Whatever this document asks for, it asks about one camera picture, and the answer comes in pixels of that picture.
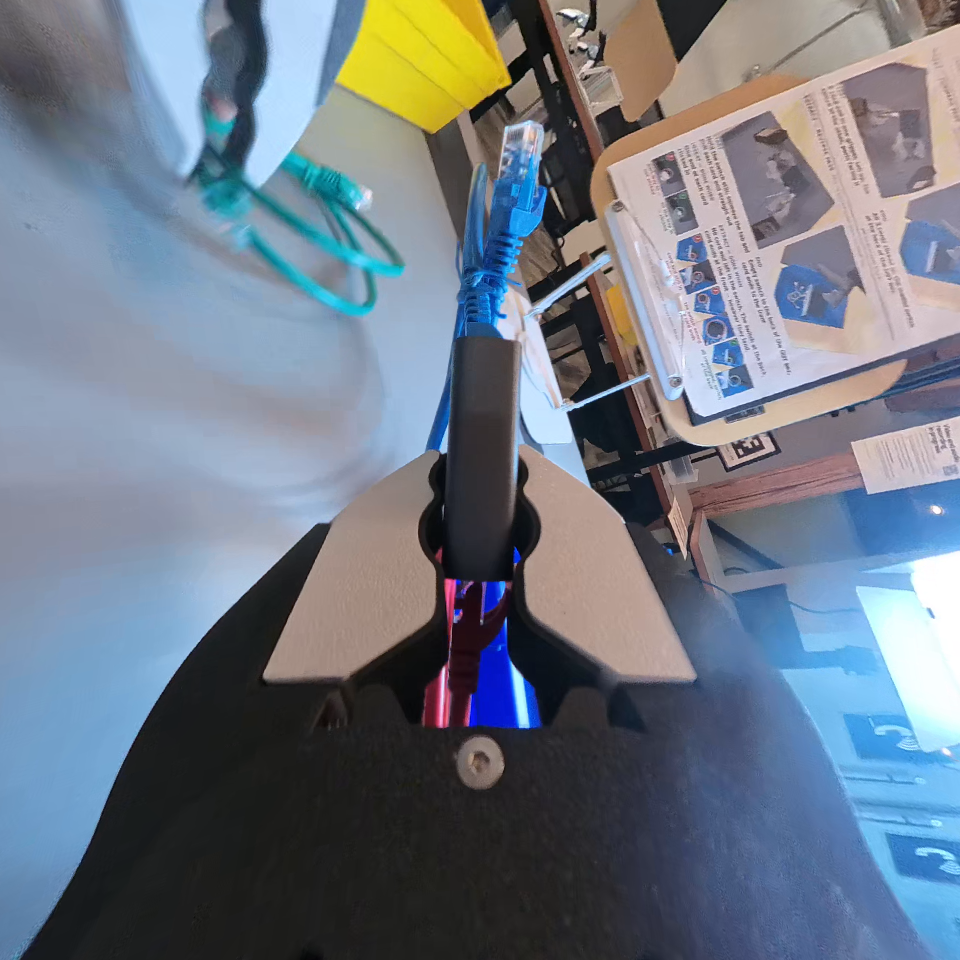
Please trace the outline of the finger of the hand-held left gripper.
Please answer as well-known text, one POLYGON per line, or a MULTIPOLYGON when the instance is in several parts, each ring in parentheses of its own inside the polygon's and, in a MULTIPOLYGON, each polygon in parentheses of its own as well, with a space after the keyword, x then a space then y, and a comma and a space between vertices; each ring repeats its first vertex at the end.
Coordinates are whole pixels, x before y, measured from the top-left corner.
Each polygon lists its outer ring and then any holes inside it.
POLYGON ((227 1, 223 144, 255 187, 279 171, 325 102, 362 25, 364 1, 227 1))
POLYGON ((178 179, 189 178, 205 145, 210 39, 229 21, 222 1, 124 2, 129 82, 161 162, 178 179))

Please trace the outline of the small clear acrylic box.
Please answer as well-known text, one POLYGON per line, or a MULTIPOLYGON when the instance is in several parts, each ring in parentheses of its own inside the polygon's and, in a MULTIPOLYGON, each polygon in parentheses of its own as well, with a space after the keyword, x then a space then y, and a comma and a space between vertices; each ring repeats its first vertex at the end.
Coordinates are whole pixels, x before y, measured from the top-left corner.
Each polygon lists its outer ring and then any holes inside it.
POLYGON ((606 65, 586 65, 577 72, 577 88, 592 116, 619 107, 623 100, 617 76, 606 65))

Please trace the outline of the wooden shelf frame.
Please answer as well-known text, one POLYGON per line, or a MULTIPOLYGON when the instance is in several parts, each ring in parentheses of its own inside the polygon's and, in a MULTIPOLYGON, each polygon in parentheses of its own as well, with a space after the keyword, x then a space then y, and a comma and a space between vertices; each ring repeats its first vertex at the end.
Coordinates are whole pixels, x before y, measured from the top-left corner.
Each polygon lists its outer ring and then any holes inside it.
POLYGON ((711 582, 717 587, 721 587, 725 581, 710 521, 727 515, 783 507, 812 498, 865 489, 865 479, 852 451, 783 466, 746 478, 696 486, 686 496, 690 507, 688 549, 693 570, 702 581, 711 582))

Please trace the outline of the yellow plastic bin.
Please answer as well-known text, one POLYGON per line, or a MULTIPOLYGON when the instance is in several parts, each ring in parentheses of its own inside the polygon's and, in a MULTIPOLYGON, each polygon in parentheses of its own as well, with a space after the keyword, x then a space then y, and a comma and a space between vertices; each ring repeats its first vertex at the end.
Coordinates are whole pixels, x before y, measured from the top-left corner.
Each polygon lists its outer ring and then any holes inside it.
POLYGON ((370 1, 336 83, 433 135, 510 74, 482 2, 370 1))

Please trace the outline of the black box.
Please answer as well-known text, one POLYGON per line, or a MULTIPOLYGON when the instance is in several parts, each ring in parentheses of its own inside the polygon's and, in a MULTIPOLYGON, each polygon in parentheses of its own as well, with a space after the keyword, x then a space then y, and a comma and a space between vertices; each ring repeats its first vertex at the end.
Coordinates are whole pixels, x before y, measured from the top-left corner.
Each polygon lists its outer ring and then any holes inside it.
POLYGON ((518 498, 518 342, 470 335, 453 350, 442 563, 452 579, 512 578, 518 498))

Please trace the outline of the black and white marker tag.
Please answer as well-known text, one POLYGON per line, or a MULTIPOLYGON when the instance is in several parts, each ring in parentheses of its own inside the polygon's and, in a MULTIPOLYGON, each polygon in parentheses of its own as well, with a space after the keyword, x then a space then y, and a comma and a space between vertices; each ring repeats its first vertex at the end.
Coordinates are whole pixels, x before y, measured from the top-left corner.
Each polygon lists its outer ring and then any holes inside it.
POLYGON ((775 435, 766 431, 717 445, 715 452, 725 473, 732 473, 781 454, 775 435))

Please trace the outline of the white paper notice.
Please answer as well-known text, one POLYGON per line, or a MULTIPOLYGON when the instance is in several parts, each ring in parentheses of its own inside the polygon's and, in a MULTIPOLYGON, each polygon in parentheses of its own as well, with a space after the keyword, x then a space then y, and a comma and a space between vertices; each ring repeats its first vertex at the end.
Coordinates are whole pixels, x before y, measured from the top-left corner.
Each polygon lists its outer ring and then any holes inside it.
POLYGON ((959 417, 863 438, 850 444, 868 495, 959 477, 959 417))

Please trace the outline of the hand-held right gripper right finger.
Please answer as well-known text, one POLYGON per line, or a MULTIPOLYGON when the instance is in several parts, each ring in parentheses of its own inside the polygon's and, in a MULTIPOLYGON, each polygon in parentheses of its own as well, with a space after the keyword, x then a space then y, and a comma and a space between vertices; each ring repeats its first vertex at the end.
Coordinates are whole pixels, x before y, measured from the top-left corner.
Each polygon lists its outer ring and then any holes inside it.
POLYGON ((509 614, 512 664, 554 722, 573 690, 604 719, 622 689, 692 685, 697 674, 626 522, 592 488, 519 448, 519 561, 509 614))

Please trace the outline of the clear acrylic sheet holder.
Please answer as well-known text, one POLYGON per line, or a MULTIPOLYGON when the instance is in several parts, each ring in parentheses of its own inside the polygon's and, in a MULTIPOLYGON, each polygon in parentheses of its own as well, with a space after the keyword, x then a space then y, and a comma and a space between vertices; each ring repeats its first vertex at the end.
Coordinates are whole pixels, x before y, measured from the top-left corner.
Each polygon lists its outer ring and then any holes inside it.
POLYGON ((540 318, 604 267, 613 266, 645 360, 646 372, 628 384, 652 380, 666 401, 678 401, 686 388, 687 364, 683 295, 675 288, 676 277, 670 266, 657 258, 651 237, 623 200, 609 203, 601 222, 608 233, 605 251, 534 300, 523 319, 540 318))

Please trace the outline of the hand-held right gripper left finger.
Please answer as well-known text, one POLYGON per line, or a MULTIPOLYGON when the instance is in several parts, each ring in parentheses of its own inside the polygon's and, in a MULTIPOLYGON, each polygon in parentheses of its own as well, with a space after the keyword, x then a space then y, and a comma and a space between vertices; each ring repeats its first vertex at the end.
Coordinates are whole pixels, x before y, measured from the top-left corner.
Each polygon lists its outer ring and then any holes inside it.
POLYGON ((449 657, 445 574, 430 543, 443 458, 425 452, 331 521, 262 679, 390 689, 409 722, 449 657))

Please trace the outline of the tan chair back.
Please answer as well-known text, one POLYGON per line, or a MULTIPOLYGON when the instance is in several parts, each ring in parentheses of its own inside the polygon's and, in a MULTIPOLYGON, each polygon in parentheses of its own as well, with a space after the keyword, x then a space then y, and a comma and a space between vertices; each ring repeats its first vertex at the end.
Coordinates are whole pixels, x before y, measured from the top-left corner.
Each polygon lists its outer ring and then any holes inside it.
POLYGON ((637 1, 606 41, 605 62, 622 94, 626 121, 638 123, 674 79, 678 61, 656 1, 637 1))

